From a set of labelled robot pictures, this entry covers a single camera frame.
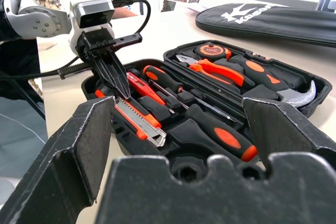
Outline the orange handled pliers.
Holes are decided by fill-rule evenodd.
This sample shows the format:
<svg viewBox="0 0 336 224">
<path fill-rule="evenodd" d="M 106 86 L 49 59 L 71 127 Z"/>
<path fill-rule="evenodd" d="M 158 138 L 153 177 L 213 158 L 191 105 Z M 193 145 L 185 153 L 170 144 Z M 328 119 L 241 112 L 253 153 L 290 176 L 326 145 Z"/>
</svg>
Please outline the orange handled pliers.
<svg viewBox="0 0 336 224">
<path fill-rule="evenodd" d="M 211 76 L 212 73 L 216 73 L 231 79 L 232 81 L 234 81 L 235 84 L 239 85 L 240 87 L 243 87 L 244 85 L 245 80 L 243 75 L 228 67 L 217 65 L 207 59 L 195 60 L 191 57 L 184 55 L 176 55 L 176 58 L 181 62 L 189 64 L 190 68 L 192 70 L 195 70 L 196 72 L 202 72 L 208 76 Z"/>
</svg>

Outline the black tool case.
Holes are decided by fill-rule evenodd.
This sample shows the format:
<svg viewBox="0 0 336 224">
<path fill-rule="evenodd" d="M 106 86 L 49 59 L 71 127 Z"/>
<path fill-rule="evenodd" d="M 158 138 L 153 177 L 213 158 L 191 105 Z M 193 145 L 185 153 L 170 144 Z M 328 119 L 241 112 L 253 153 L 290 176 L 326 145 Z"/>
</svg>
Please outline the black tool case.
<svg viewBox="0 0 336 224">
<path fill-rule="evenodd" d="M 243 113 L 244 98 L 282 101 L 281 90 L 315 91 L 299 107 L 311 116 L 332 90 L 326 79 L 218 40 L 184 44 L 163 60 L 126 65 L 131 99 L 116 101 L 113 133 L 131 155 L 162 155 L 183 181 L 205 176 L 221 154 L 234 163 L 259 161 Z"/>
</svg>

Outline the orange tester pen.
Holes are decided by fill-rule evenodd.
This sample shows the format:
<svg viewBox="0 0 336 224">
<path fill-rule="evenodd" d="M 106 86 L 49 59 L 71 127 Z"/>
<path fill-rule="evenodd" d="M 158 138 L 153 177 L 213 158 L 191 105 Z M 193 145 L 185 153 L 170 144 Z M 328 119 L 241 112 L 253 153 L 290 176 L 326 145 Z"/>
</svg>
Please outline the orange tester pen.
<svg viewBox="0 0 336 224">
<path fill-rule="evenodd" d="M 138 102 L 154 116 L 157 116 L 159 112 L 164 112 L 165 114 L 168 112 L 171 114 L 175 113 L 166 106 L 164 100 L 162 100 L 146 82 L 135 74 L 127 72 L 127 79 L 132 88 L 141 96 L 138 98 Z"/>
</svg>

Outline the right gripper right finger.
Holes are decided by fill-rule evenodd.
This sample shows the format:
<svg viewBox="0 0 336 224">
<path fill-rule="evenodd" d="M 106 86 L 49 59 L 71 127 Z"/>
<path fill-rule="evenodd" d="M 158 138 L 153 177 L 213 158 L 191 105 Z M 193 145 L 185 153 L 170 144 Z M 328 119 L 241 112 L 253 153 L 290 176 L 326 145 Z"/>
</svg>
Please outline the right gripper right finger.
<svg viewBox="0 0 336 224">
<path fill-rule="evenodd" d="M 336 169 L 336 142 L 288 103 L 244 98 L 243 109 L 260 160 L 284 152 L 314 153 Z"/>
</svg>

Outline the orange black utility knife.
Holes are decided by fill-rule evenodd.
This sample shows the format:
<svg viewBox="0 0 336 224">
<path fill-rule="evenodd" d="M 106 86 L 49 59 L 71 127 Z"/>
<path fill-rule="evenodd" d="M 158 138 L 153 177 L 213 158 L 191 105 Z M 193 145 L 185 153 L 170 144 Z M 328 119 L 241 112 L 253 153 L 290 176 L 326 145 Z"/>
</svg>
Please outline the orange black utility knife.
<svg viewBox="0 0 336 224">
<path fill-rule="evenodd" d="M 148 140 L 156 147 L 164 145 L 166 133 L 161 129 L 160 122 L 134 98 L 129 100 L 117 98 L 115 109 L 123 116 L 139 139 Z"/>
</svg>

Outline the orange black tape measure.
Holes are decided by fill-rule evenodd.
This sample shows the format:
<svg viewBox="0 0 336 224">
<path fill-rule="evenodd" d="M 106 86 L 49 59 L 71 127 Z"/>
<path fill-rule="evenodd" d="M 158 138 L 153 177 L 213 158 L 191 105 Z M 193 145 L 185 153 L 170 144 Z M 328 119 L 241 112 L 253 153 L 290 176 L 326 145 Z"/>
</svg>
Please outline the orange black tape measure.
<svg viewBox="0 0 336 224">
<path fill-rule="evenodd" d="M 195 49 L 195 52 L 200 57 L 212 61 L 216 61 L 222 58 L 227 60 L 232 56 L 232 52 L 229 49 L 212 43 L 199 45 Z"/>
</svg>

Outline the orange black screwdriver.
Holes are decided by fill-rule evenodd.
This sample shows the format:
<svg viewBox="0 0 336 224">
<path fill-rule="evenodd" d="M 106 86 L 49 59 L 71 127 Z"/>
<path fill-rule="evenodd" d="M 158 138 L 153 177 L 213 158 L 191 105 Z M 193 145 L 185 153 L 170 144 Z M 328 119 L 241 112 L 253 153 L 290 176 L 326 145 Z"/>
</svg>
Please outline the orange black screwdriver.
<svg viewBox="0 0 336 224">
<path fill-rule="evenodd" d="M 170 88 L 176 93 L 181 93 L 185 91 L 183 89 L 184 86 L 182 83 L 175 81 L 168 73 L 166 73 L 160 68 L 157 68 L 152 65 L 148 65 L 144 67 L 143 74 L 147 76 L 149 79 L 156 81 L 157 84 L 159 85 L 163 84 L 165 85 L 166 88 Z M 236 121 L 233 118 L 231 118 L 228 114 L 226 114 L 224 111 L 218 108 L 215 108 L 214 106 L 210 105 L 209 103 L 206 103 L 205 101 L 199 99 L 198 97 L 194 97 L 194 98 L 198 103 L 206 106 L 207 108 L 209 108 L 216 114 L 236 123 Z"/>
<path fill-rule="evenodd" d="M 180 112 L 179 116 L 174 116 L 171 119 L 171 125 L 176 126 L 178 122 L 182 121 L 182 117 L 186 120 L 192 119 L 207 136 L 242 161 L 248 162 L 257 156 L 258 152 L 255 145 L 225 122 L 205 113 L 197 104 L 196 99 L 191 104 L 184 104 L 179 97 L 182 94 L 187 94 L 185 91 L 174 95 L 153 80 L 150 80 L 149 83 L 184 108 L 185 112 Z"/>
</svg>

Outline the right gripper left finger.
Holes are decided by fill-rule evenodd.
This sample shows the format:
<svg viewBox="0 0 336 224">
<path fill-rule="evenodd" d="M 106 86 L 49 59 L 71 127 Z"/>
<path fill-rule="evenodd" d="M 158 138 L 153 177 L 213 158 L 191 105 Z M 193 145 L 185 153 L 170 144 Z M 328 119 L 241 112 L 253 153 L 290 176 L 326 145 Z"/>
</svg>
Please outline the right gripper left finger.
<svg viewBox="0 0 336 224">
<path fill-rule="evenodd" d="M 0 210 L 0 224 L 76 224 L 97 199 L 106 167 L 114 97 L 80 104 Z"/>
</svg>

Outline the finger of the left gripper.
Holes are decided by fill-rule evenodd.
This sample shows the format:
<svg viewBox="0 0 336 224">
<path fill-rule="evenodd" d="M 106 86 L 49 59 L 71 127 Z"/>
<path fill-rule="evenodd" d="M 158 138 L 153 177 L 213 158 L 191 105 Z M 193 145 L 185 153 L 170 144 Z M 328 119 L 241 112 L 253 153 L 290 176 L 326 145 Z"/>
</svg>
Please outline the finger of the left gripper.
<svg viewBox="0 0 336 224">
<path fill-rule="evenodd" d="M 117 55 L 114 52 L 103 54 L 102 61 L 102 76 L 109 84 L 109 87 L 124 100 L 130 99 L 127 72 Z"/>
<path fill-rule="evenodd" d="M 115 94 L 130 99 L 130 87 L 125 67 L 117 56 L 94 56 L 93 67 L 100 80 Z"/>
</svg>

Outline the orange black claw hammer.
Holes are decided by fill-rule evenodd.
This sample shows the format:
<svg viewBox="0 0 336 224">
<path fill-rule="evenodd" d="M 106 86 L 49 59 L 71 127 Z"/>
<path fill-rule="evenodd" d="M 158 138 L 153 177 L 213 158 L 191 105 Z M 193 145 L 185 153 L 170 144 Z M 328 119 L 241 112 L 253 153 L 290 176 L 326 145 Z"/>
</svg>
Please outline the orange black claw hammer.
<svg viewBox="0 0 336 224">
<path fill-rule="evenodd" d="M 284 81 L 277 79 L 265 67 L 243 56 L 234 56 L 229 62 L 241 65 L 248 78 L 256 84 L 262 84 L 271 91 L 276 92 L 281 98 L 281 102 L 289 103 L 295 108 L 299 108 L 309 104 L 315 99 L 316 85 L 313 80 L 310 82 L 309 90 L 305 93 L 301 93 L 289 88 Z"/>
</svg>

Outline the black Kason racket bag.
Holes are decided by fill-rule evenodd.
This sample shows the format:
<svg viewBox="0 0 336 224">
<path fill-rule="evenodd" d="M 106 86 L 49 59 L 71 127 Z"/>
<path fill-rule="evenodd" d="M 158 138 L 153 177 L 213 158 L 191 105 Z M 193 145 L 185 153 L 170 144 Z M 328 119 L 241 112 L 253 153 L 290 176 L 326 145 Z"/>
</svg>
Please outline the black Kason racket bag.
<svg viewBox="0 0 336 224">
<path fill-rule="evenodd" d="M 236 37 L 286 39 L 336 48 L 336 14 L 269 4 L 224 4 L 195 18 L 201 30 Z"/>
</svg>

